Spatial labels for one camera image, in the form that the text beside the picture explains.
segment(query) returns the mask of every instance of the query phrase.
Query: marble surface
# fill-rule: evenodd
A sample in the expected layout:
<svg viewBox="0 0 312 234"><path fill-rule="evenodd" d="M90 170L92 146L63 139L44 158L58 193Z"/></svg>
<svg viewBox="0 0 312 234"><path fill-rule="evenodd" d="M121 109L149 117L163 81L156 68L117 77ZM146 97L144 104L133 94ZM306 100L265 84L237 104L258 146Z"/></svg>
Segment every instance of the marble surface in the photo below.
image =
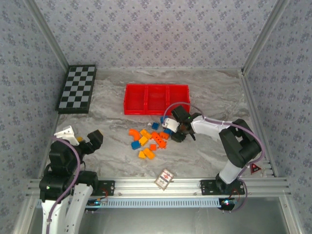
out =
<svg viewBox="0 0 312 234"><path fill-rule="evenodd" d="M133 128L151 132L148 123L159 121L159 116L123 114L127 83L188 84L191 103L202 109L206 116L231 121L242 118L251 126L247 103L235 71L97 71L89 114L61 115L57 131L71 125L76 136L86 138L88 133L101 130L104 134L102 147L84 158L87 170L96 171L98 176L155 177L167 168L178 177L215 177L227 161L221 142L204 135L196 135L196 141L190 136L182 143L169 140L167 149L158 149L153 160L138 158L139 150L132 150L133 138L128 131Z"/></svg>

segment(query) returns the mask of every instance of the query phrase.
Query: red plastic tray compartment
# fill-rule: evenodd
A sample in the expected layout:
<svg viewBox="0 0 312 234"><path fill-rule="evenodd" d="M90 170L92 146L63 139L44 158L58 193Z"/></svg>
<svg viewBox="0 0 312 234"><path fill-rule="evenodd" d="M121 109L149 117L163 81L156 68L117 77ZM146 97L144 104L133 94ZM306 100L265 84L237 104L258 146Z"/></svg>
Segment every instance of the red plastic tray compartment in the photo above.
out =
<svg viewBox="0 0 312 234"><path fill-rule="evenodd" d="M188 85L127 84L123 107L125 115L163 115L170 104L178 101L190 103ZM182 106L190 111L190 106Z"/></svg>

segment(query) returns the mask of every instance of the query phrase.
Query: red warning label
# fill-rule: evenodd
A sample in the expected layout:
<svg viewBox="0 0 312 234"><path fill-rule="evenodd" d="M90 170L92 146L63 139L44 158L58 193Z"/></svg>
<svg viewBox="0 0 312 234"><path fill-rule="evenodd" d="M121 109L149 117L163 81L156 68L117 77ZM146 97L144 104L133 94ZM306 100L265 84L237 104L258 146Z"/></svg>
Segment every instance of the red warning label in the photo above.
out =
<svg viewBox="0 0 312 234"><path fill-rule="evenodd" d="M260 168L260 167L258 167L257 165L255 165L255 164L251 164L250 165L250 170L251 170L251 173L253 174L253 173L256 173L256 172L258 172L258 171L261 171L262 169Z"/></svg>

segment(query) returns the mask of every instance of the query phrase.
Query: patterned wallpaper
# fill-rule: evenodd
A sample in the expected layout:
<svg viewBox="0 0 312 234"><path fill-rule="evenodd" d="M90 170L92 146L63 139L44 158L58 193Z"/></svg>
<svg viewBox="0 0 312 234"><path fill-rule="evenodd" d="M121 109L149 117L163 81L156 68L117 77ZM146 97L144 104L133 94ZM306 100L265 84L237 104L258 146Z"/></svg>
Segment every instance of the patterned wallpaper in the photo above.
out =
<svg viewBox="0 0 312 234"><path fill-rule="evenodd" d="M69 64L242 67L275 0L36 0Z"/></svg>
<svg viewBox="0 0 312 234"><path fill-rule="evenodd" d="M248 74L280 176L312 233L312 2L291 0Z"/></svg>
<svg viewBox="0 0 312 234"><path fill-rule="evenodd" d="M0 1L0 234L38 176L64 74L22 0Z"/></svg>

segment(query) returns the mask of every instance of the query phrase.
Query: checkered board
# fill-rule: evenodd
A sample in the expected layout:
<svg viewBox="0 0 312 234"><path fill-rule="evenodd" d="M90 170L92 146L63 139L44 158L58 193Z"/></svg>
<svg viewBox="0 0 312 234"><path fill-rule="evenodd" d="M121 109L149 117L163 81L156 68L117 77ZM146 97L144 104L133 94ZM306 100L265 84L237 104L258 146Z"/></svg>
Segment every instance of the checkered board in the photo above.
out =
<svg viewBox="0 0 312 234"><path fill-rule="evenodd" d="M59 114L89 113L96 72L95 65L69 66L64 89L58 100Z"/></svg>

